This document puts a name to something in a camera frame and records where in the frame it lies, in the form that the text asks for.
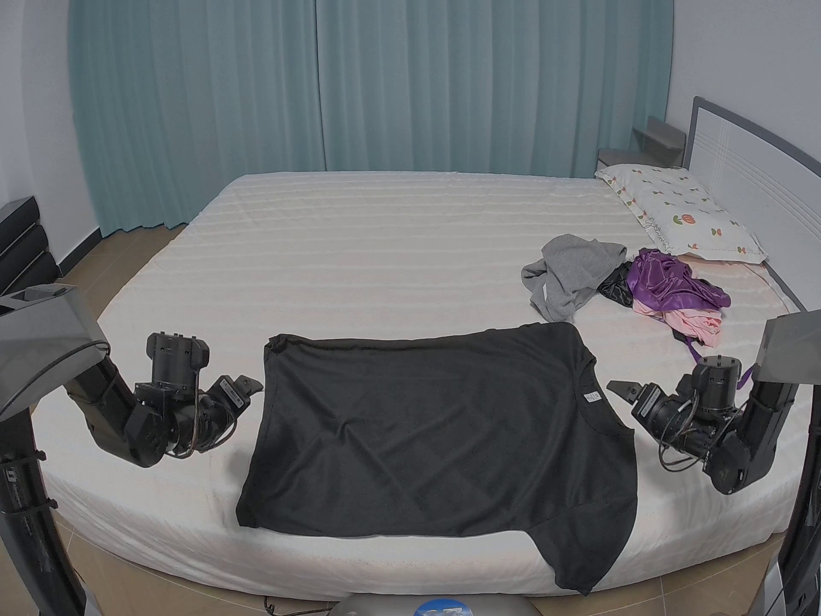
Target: pile of clothes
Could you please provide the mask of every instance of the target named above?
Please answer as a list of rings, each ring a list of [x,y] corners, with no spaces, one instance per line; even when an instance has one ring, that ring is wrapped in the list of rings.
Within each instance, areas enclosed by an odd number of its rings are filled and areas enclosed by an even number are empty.
[[[718,343],[721,309],[730,297],[693,275],[689,264],[658,249],[642,249],[626,261],[626,248],[611,242],[560,235],[542,248],[521,279],[531,303],[548,322],[568,321],[596,292],[633,311],[665,322],[692,346]]]

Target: fitted sheet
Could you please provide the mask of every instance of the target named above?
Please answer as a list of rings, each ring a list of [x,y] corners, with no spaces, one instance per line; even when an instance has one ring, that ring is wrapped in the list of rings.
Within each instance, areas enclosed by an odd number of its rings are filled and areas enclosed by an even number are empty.
[[[148,380],[146,337],[196,335],[211,348],[202,385],[221,374],[263,378],[263,346],[308,338],[430,338],[539,321],[520,282],[542,245],[571,232],[652,242],[601,181],[460,173],[275,173],[233,181],[113,299],[100,318],[128,382]],[[765,320],[791,304],[766,272],[691,261],[730,294],[716,349],[754,361]],[[655,381],[672,390],[692,369],[663,323],[595,296],[576,313],[601,385]],[[739,392],[741,404],[749,386]],[[786,528],[806,445],[802,388],[773,469],[724,496],[700,467],[670,474],[641,428],[638,514],[598,589],[728,554]],[[628,426],[630,405],[608,394]],[[262,395],[220,448],[141,469],[99,450],[62,388],[34,414],[43,473],[79,534],[121,557],[205,584],[333,600],[353,592],[550,595],[552,570],[528,535],[333,539],[239,527],[234,508],[262,416]]]

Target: floral pillowcase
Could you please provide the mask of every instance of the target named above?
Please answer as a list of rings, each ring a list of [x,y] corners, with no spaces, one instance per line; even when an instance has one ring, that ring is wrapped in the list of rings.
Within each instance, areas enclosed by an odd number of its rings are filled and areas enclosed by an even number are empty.
[[[744,225],[719,208],[686,169],[616,164],[596,177],[621,197],[665,253],[751,264],[767,259]]]

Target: blue logo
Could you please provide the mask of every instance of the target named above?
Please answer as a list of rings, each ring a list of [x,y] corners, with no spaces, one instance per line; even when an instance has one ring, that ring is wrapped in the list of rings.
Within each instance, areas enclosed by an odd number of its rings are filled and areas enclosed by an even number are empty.
[[[419,607],[413,616],[473,616],[465,603],[450,598],[437,598]]]

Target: curtain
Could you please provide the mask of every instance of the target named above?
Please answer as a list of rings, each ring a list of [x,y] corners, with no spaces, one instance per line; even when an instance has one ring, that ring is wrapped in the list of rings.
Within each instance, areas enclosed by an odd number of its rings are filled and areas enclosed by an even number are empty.
[[[672,0],[317,0],[328,170],[590,177],[664,118]]]
[[[245,173],[325,169],[314,0],[71,0],[101,232],[190,221]]]
[[[71,0],[103,234],[190,221],[244,173],[589,177],[664,118],[672,0]]]

